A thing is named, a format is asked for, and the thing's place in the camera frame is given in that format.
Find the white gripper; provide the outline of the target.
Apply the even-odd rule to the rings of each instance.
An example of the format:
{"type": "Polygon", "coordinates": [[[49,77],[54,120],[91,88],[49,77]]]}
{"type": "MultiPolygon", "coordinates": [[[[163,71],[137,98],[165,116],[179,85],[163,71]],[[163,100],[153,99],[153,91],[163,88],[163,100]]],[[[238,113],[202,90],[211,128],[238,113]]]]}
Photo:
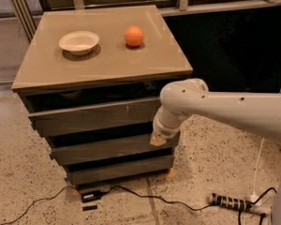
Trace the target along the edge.
{"type": "Polygon", "coordinates": [[[165,144],[166,139],[173,138],[180,131],[181,124],[188,118],[188,114],[174,113],[161,106],[155,114],[150,144],[153,146],[165,144]]]}

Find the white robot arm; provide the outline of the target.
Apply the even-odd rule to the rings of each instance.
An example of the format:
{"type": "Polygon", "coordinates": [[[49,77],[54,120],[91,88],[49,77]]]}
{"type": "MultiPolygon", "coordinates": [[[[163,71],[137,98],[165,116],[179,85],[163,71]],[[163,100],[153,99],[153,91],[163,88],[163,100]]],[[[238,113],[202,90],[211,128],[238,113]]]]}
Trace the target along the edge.
{"type": "Polygon", "coordinates": [[[201,79],[166,84],[160,92],[150,144],[173,138],[191,115],[254,133],[281,144],[281,94],[211,92],[201,79]]]}

